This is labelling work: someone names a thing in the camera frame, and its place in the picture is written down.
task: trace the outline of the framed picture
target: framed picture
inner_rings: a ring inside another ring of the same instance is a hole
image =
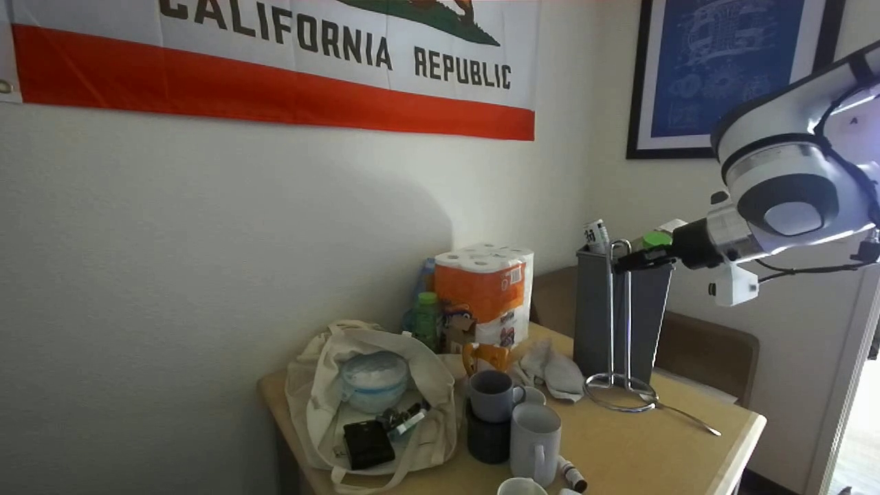
[[[714,157],[725,117],[833,64],[846,0],[642,0],[630,161]]]

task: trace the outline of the green bottle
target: green bottle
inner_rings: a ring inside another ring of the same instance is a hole
[[[412,312],[412,335],[433,352],[440,350],[440,301],[436,291],[419,291]]]

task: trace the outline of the mug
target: mug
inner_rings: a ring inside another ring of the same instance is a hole
[[[495,495],[547,495],[547,489],[542,485],[536,485],[535,478],[506,478],[498,485]]]
[[[536,401],[516,408],[513,418],[513,473],[554,485],[558,473],[562,421]]]
[[[503,466],[513,455],[513,421],[481,421],[473,416],[472,401],[467,412],[467,452],[473,460],[488,466]]]
[[[473,416],[489,423],[513,421],[513,412],[521,401],[547,404],[547,396],[536,389],[521,389],[510,374],[485,370],[472,377],[467,401]]]

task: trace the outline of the chair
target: chair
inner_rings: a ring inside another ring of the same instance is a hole
[[[576,335],[576,312],[577,267],[564,267],[535,278],[532,319],[536,324]],[[737,404],[749,404],[758,360],[758,335],[667,312],[657,370],[725,392],[734,396]]]

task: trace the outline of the white wall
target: white wall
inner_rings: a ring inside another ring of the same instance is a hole
[[[638,0],[593,4],[604,26],[601,108],[595,122],[590,213],[621,236],[642,235],[672,217],[708,214],[720,187],[709,161],[624,161],[630,124]],[[880,4],[847,0],[839,55],[879,40]],[[847,261],[850,245],[786,253],[778,264]],[[749,331],[763,339],[755,408],[770,418],[752,462],[767,478],[804,492],[817,433],[832,400],[832,379],[855,306],[858,275],[793,278],[763,286],[763,301],[725,312],[705,295],[709,275],[681,271],[672,308]]]
[[[256,383],[308,334],[448,249],[573,264],[595,37],[546,4],[535,143],[0,108],[0,492],[279,492]]]

